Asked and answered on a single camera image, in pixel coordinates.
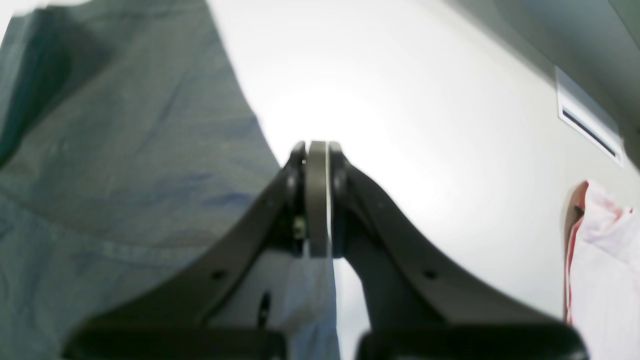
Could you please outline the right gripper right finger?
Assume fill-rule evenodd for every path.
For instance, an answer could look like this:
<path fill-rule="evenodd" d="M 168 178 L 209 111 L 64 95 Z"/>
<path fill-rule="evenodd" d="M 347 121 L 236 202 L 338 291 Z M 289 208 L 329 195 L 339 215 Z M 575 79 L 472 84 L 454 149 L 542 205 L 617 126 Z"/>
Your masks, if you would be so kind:
<path fill-rule="evenodd" d="M 390 196 L 327 147 L 333 256 L 361 282 L 369 330 L 357 360 L 587 360 L 577 331 L 440 251 Z"/>

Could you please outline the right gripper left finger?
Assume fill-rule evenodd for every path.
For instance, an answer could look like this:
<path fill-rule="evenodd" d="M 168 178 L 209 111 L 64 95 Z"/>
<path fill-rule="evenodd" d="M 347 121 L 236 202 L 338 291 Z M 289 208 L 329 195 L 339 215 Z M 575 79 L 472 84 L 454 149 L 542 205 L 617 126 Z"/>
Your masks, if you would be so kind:
<path fill-rule="evenodd" d="M 211 249 L 149 292 L 85 321 L 69 360 L 286 360 L 286 335 L 269 329 L 275 285 L 237 292 L 265 251 L 329 255 L 327 143 L 299 142 L 285 166 Z"/>

